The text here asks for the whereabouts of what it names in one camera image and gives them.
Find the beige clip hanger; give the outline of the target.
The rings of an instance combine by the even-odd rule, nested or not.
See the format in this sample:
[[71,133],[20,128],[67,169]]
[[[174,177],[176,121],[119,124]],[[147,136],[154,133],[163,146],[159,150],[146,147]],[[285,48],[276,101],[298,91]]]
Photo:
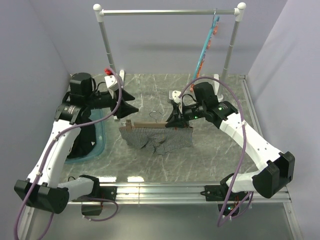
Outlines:
[[167,128],[165,127],[166,122],[158,122],[157,118],[154,118],[154,121],[131,121],[130,119],[127,119],[125,122],[121,123],[121,126],[119,129],[124,129],[127,132],[131,132],[134,128],[152,128],[152,129],[160,129],[160,128]]

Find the grey striped boxer underwear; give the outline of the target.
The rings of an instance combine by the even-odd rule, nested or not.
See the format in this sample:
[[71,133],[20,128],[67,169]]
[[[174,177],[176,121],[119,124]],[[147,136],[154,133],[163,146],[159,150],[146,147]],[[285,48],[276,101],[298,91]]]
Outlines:
[[119,132],[127,145],[136,149],[147,149],[158,155],[193,146],[193,128],[191,127],[134,127],[131,130],[120,127]]

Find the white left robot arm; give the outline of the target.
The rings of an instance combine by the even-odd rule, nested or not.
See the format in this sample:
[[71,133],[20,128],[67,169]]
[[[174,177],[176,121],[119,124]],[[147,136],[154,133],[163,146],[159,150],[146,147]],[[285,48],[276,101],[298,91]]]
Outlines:
[[51,135],[40,159],[27,178],[14,185],[22,207],[60,214],[69,201],[80,197],[96,201],[100,197],[97,177],[83,174],[64,183],[59,179],[68,156],[80,158],[94,149],[96,124],[111,116],[121,119],[138,112],[127,104],[135,98],[123,89],[123,79],[112,69],[110,72],[104,79],[107,90],[103,92],[89,73],[71,76],[70,90],[55,112]]

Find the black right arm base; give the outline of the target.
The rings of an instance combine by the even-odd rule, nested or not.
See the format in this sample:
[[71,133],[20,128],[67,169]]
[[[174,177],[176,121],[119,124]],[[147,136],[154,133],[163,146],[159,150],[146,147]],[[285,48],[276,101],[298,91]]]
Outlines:
[[[200,194],[205,197],[207,202],[224,202],[225,197],[227,195],[228,188],[222,185],[205,185],[204,191]],[[246,201],[250,198],[245,196],[247,193],[245,192],[237,192],[237,193],[230,193],[228,203],[223,211],[223,216],[227,216],[230,212],[242,201],[245,199]]]

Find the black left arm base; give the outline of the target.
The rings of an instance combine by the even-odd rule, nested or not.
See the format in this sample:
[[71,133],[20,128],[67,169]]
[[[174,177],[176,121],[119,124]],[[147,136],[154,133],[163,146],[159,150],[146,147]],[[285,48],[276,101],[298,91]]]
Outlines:
[[118,187],[103,186],[100,187],[98,193],[80,196],[72,203],[80,203],[81,214],[84,217],[98,217],[101,215],[104,209],[104,203],[114,204],[116,202]]

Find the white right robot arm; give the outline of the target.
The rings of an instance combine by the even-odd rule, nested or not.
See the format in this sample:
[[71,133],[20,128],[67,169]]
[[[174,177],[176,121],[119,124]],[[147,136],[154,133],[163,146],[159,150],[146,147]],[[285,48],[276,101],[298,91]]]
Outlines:
[[253,191],[270,199],[293,180],[295,157],[291,152],[282,152],[267,142],[230,102],[218,100],[210,83],[194,85],[193,93],[195,103],[186,105],[180,91],[169,91],[173,109],[166,127],[185,128],[190,121],[204,118],[241,146],[257,167],[257,171],[232,173],[221,180],[220,194],[224,199],[231,200],[240,192]]

